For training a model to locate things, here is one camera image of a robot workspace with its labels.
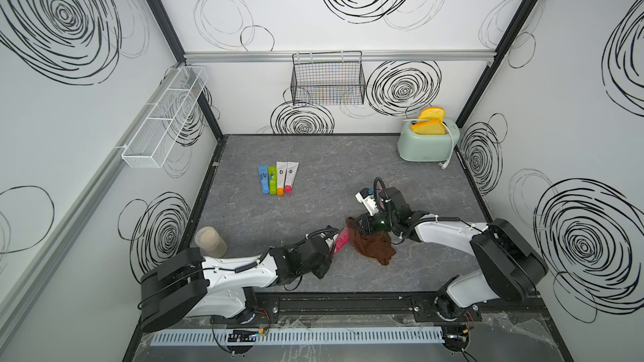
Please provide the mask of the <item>crimson pink toothpaste tube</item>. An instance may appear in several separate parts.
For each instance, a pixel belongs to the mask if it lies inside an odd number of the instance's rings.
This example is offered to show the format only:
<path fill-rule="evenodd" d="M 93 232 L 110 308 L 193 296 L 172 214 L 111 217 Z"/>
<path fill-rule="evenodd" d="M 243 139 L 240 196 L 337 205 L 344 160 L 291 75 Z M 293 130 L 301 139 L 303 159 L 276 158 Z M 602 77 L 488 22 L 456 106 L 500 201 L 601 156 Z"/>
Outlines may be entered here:
<path fill-rule="evenodd" d="M 335 238 L 334 253 L 337 254 L 350 241 L 350 228 L 345 227 Z"/>

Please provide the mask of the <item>brown cloth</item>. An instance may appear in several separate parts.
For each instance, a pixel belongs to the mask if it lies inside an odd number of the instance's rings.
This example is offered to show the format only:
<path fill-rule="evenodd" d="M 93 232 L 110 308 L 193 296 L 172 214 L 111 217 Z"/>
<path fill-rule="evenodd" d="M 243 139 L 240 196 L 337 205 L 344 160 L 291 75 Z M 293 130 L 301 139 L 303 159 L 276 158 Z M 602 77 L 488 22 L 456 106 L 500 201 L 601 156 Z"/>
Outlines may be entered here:
<path fill-rule="evenodd" d="M 358 221 L 352 217 L 345 220 L 349 229 L 349 241 L 352 246 L 363 256 L 377 260 L 382 266 L 387 266 L 397 254 L 393 248 L 392 240 L 387 232 L 379 232 L 373 235 L 361 233 L 358 228 Z"/>

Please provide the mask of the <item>white pink-cap toothpaste tube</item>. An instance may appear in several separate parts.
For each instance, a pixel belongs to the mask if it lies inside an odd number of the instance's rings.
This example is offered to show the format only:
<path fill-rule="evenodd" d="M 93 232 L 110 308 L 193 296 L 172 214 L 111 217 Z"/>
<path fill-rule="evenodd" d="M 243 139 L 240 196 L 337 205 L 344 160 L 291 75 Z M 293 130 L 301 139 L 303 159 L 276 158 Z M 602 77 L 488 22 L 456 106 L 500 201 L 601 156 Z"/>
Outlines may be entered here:
<path fill-rule="evenodd" d="M 289 194 L 293 190 L 293 183 L 298 171 L 299 163 L 297 162 L 288 162 L 286 170 L 286 178 L 284 183 L 284 191 L 286 194 Z"/>

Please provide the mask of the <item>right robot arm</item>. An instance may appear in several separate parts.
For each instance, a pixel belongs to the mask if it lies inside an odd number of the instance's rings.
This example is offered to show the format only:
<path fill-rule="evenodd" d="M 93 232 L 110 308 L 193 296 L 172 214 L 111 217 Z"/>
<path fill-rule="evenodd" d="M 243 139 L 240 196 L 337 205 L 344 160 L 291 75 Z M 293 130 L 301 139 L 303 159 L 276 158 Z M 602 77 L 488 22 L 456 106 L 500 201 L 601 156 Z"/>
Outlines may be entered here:
<path fill-rule="evenodd" d="M 446 246 L 474 256 L 479 269 L 447 281 L 432 303 L 444 321 L 456 321 L 469 308 L 490 300 L 523 302 L 548 273 L 545 260 L 514 226 L 504 220 L 469 223 L 459 217 L 413 211 L 394 188 L 364 188 L 356 199 L 367 210 L 357 218 L 363 234 L 387 233 L 405 241 Z"/>

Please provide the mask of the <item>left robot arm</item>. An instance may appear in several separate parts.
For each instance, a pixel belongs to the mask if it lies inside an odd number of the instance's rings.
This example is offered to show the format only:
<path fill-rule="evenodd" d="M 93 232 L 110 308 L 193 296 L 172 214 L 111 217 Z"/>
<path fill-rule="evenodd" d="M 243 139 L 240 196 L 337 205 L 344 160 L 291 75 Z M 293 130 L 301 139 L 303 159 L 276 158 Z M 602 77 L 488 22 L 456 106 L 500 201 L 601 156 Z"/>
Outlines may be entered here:
<path fill-rule="evenodd" d="M 258 310 L 255 289 L 287 286 L 310 273 L 324 278 L 339 234 L 328 226 L 295 244 L 242 258 L 204 256 L 197 247 L 181 251 L 141 278 L 142 331 L 154 333 L 186 317 L 248 320 Z"/>

